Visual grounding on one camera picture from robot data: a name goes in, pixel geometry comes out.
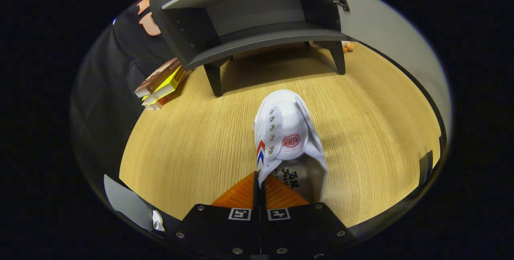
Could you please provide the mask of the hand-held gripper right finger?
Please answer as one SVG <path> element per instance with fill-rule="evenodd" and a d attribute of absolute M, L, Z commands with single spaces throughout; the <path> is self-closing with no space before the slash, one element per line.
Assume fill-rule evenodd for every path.
<path fill-rule="evenodd" d="M 270 260 L 338 260 L 354 234 L 325 203 L 308 203 L 269 176 L 262 187 L 260 251 Z"/>

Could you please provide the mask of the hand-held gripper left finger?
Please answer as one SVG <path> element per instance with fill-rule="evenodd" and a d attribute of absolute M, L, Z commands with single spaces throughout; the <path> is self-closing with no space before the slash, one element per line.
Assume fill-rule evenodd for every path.
<path fill-rule="evenodd" d="M 214 260 L 249 260 L 260 254 L 258 183 L 252 172 L 211 205 L 194 205 L 171 232 L 173 245 Z"/>

